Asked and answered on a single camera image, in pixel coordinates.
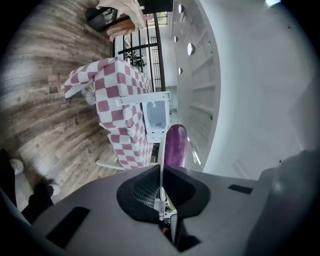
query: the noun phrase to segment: white sneaker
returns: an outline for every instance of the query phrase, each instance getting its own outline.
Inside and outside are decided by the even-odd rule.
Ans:
[[[24,164],[18,159],[10,159],[10,164],[14,169],[14,175],[21,174],[24,171]]]
[[[56,195],[58,195],[60,193],[61,187],[58,184],[50,183],[49,186],[53,188],[52,196],[56,196]]]

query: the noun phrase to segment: pink and white checkered cushion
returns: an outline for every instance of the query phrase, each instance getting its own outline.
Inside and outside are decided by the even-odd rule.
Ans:
[[[151,80],[116,57],[72,71],[64,86],[69,90],[72,86],[92,83],[100,125],[108,130],[108,138],[119,162],[128,170],[148,166],[153,144],[147,142],[141,104],[111,106],[108,99],[152,93]]]

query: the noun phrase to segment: window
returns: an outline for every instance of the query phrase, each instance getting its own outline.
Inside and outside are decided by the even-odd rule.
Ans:
[[[168,24],[168,13],[166,11],[164,12],[158,12],[156,14],[158,18],[159,25],[167,25]],[[154,26],[155,25],[155,19],[148,20],[148,26]]]

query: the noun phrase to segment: black metal railing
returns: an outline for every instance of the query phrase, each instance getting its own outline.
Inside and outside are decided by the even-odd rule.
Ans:
[[[162,45],[161,45],[161,37],[160,37],[160,30],[159,30],[159,23],[157,14],[153,14],[154,18],[154,27],[155,27],[155,36],[150,37],[149,35],[149,26],[148,21],[146,21],[146,34],[147,34],[147,41],[148,44],[141,45],[141,35],[140,31],[138,31],[138,38],[139,38],[139,45],[133,47],[133,36],[132,33],[130,34],[130,47],[126,48],[125,44],[125,36],[123,36],[123,50],[119,51],[118,54],[123,54],[123,59],[126,59],[126,55],[131,53],[130,56],[130,63],[134,66],[134,51],[139,50],[140,54],[140,64],[138,65],[138,69],[141,72],[144,72],[144,65],[142,59],[142,49],[148,48],[149,52],[149,72],[150,78],[152,82],[152,91],[153,92],[164,92],[166,91],[166,83],[165,83],[165,71],[164,71],[164,61],[162,55]]]

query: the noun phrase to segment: purple object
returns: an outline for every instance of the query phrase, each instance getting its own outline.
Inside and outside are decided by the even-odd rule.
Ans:
[[[165,164],[185,167],[188,154],[187,138],[187,130],[183,125],[175,124],[170,127],[165,140]]]

